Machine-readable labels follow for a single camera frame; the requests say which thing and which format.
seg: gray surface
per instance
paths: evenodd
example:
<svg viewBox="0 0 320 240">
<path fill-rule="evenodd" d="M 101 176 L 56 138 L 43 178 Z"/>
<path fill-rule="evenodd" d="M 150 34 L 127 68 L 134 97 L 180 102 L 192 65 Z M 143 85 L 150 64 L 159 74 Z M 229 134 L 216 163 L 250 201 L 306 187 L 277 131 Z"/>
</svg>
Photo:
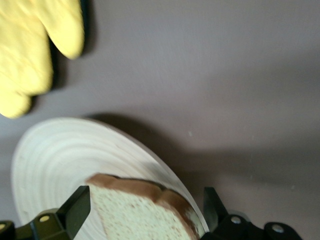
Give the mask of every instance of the gray surface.
<svg viewBox="0 0 320 240">
<path fill-rule="evenodd" d="M 63 86 L 0 116 L 0 219 L 18 221 L 14 148 L 32 125 L 97 115 L 158 154 L 202 205 L 216 187 L 262 227 L 320 236 L 320 2 L 101 0 Z"/>
</svg>

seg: oven mitt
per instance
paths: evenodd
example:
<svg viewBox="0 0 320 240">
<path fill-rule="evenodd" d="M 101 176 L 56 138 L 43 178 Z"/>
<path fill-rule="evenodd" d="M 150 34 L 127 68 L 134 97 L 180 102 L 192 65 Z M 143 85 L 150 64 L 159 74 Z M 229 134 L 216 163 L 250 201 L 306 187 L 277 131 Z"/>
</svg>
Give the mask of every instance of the oven mitt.
<svg viewBox="0 0 320 240">
<path fill-rule="evenodd" d="M 0 114 L 18 118 L 52 86 L 48 36 L 67 58 L 81 55 L 80 0 L 0 0 L 0 30 Z"/>
</svg>

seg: white plate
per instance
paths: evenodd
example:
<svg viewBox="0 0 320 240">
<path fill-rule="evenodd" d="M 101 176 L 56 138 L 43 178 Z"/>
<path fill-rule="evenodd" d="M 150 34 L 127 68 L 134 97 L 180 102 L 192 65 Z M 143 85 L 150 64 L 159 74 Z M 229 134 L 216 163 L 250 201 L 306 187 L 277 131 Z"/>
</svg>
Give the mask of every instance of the white plate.
<svg viewBox="0 0 320 240">
<path fill-rule="evenodd" d="M 54 118 L 31 127 L 12 162 L 12 191 L 22 224 L 58 208 L 95 173 L 155 181 L 183 195 L 208 226 L 195 200 L 173 171 L 151 150 L 102 122 Z M 76 240 L 105 240 L 97 212 L 91 212 Z"/>
</svg>

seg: bread crust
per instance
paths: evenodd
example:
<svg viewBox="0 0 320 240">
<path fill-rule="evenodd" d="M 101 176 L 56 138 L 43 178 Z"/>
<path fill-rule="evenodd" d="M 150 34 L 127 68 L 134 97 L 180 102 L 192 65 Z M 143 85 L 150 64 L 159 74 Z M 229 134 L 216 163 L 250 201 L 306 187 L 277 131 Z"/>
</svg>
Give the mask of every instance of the bread crust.
<svg viewBox="0 0 320 240">
<path fill-rule="evenodd" d="M 87 179 L 86 183 L 149 198 L 154 204 L 173 212 L 181 221 L 190 239 L 197 240 L 201 237 L 196 230 L 195 224 L 188 217 L 188 214 L 194 211 L 189 202 L 179 193 L 157 182 L 134 178 L 120 178 L 113 175 L 97 173 Z"/>
</svg>

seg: bamboo plate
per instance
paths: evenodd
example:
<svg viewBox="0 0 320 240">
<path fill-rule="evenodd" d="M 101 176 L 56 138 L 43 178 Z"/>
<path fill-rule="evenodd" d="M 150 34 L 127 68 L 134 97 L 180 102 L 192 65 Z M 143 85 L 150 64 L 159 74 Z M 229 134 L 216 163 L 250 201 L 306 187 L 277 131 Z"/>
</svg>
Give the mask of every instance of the bamboo plate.
<svg viewBox="0 0 320 240">
<path fill-rule="evenodd" d="M 70 117 L 36 124 L 15 149 L 12 192 L 21 223 L 28 223 L 44 210 L 59 208 L 95 173 L 155 181 L 177 191 L 190 202 L 208 231 L 191 194 L 151 150 L 108 124 Z M 106 239 L 93 206 L 75 239 Z"/>
</svg>

